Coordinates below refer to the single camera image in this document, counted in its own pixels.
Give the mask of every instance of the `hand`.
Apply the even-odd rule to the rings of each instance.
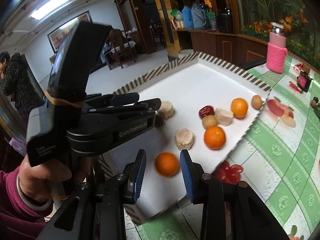
[[[83,182],[91,166],[92,158],[80,160],[80,168],[73,174],[75,181]],[[31,167],[28,154],[23,159],[18,174],[22,192],[38,202],[51,198],[47,180],[65,181],[71,178],[69,168],[57,159],[49,160],[41,165]]]

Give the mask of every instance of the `blue thermos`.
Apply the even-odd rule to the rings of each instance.
[[[193,19],[191,9],[186,5],[182,10],[183,20],[184,20],[184,27],[186,29],[192,30],[193,27]]]

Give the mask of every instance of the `wooden counter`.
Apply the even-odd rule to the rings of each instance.
[[[214,30],[172,30],[175,32],[189,32],[194,51],[200,51],[219,57],[223,60],[239,65],[267,56],[268,42],[243,34],[221,33]],[[304,64],[304,70],[309,73],[313,69],[308,62],[289,52],[289,55]]]

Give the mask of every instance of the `wooden cabinet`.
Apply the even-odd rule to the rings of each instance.
[[[194,51],[221,58],[232,64],[267,56],[268,44],[245,35],[190,31]]]
[[[143,51],[143,47],[142,47],[142,44],[141,44],[140,39],[139,39],[139,34],[138,34],[138,32],[132,32],[132,33],[130,33],[129,35],[130,35],[130,37],[131,37],[131,40],[136,43],[136,47],[135,47],[135,48],[136,48],[136,51],[137,51],[138,53],[143,54],[144,51]]]
[[[217,57],[216,35],[191,32],[191,40],[194,51],[204,52]]]

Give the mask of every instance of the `green checkered tablecloth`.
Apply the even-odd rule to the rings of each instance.
[[[320,87],[313,82],[304,94],[289,87],[290,81],[296,83],[293,66],[298,63],[288,56],[282,74],[265,65],[249,70],[272,87],[270,99],[277,98],[294,110],[296,127],[287,126],[265,106],[227,161],[244,168],[241,179],[255,190],[287,234],[296,226],[295,236],[308,239],[320,221],[320,121],[309,106],[313,97],[320,97]],[[310,75],[320,83],[317,73],[311,70]],[[137,227],[125,214],[127,239],[197,240],[201,218],[202,205],[187,199]]]

